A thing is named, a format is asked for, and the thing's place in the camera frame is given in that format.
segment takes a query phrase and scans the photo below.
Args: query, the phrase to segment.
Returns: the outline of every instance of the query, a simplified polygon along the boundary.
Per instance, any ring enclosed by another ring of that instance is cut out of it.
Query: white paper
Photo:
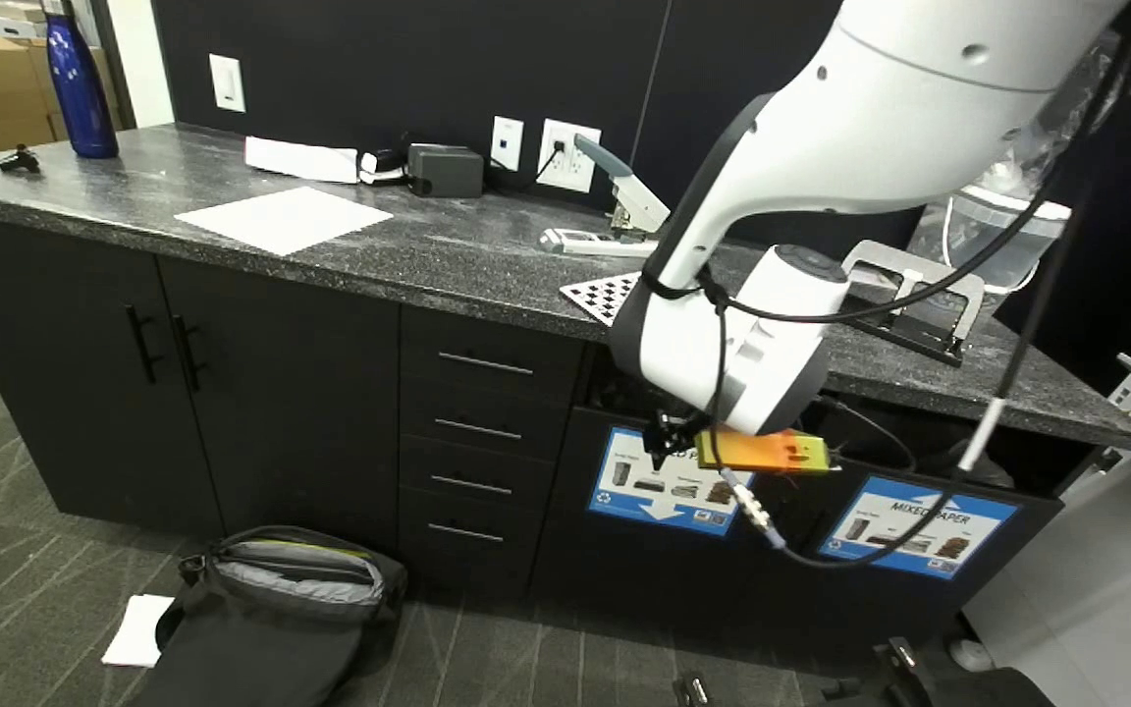
[[[360,181],[360,168],[359,168],[360,155],[359,151],[326,151],[326,144],[247,136],[243,163],[251,168],[292,174],[297,181],[334,181],[334,186],[359,186]]]
[[[220,207],[179,212],[178,222],[284,258],[292,250],[373,229],[389,222],[389,212],[318,190],[287,190]]]
[[[103,654],[103,664],[153,669],[161,660],[158,625],[170,614],[170,604],[173,597],[132,595],[118,637]]]

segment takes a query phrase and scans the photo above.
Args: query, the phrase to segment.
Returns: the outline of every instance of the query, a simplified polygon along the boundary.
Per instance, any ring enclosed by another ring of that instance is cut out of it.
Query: drawer
[[[561,448],[564,404],[406,390],[402,423],[413,435],[444,444],[478,444],[505,456],[555,459]]]
[[[444,316],[406,316],[406,385],[478,390],[564,404],[574,393],[581,346]]]
[[[402,485],[406,490],[540,508],[555,485],[555,462],[492,453],[484,444],[406,435]]]
[[[420,584],[458,597],[521,597],[538,548],[538,511],[454,495],[402,495],[402,559]]]

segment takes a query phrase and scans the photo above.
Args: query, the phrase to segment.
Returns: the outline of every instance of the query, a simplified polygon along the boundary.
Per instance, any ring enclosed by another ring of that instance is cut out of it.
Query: label
[[[640,428],[614,428],[590,511],[722,537],[738,503],[717,472],[695,462],[695,448],[657,466]]]
[[[865,559],[908,534],[934,500],[934,487],[870,476],[822,553]],[[953,495],[929,527],[874,567],[949,583],[1013,514],[1016,503]]]

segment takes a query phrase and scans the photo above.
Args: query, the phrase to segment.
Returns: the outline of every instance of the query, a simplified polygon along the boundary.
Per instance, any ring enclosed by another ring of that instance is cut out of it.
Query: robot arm
[[[729,428],[777,423],[826,328],[713,309],[700,275],[729,225],[759,212],[898,212],[969,186],[1124,3],[843,0],[813,64],[713,140],[618,324],[618,360],[695,409],[717,393]],[[832,316],[843,292],[842,269],[775,246],[738,297]]]

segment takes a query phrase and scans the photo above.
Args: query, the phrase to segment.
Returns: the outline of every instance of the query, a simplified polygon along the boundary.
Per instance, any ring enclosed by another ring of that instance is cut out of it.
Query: countertop
[[[297,186],[251,174],[243,165],[243,140],[232,135],[183,125],[128,130],[120,135],[118,163],[74,163],[65,144],[38,144],[36,156],[43,163],[43,181],[0,174],[4,225],[505,324],[556,338],[606,343],[606,328],[556,294],[561,282],[640,269],[640,258],[581,258],[538,246],[544,229],[601,229],[601,222],[581,207],[514,198],[440,199],[413,198],[395,186],[326,186],[326,194],[394,212],[394,222],[276,258],[178,222],[178,212]],[[962,369],[953,369],[836,328],[830,334],[830,390],[972,422],[1004,369],[1009,346],[1013,334],[1003,324],[984,324],[967,343]],[[1025,360],[1004,423],[1039,435],[1131,448],[1131,422],[1044,355]]]

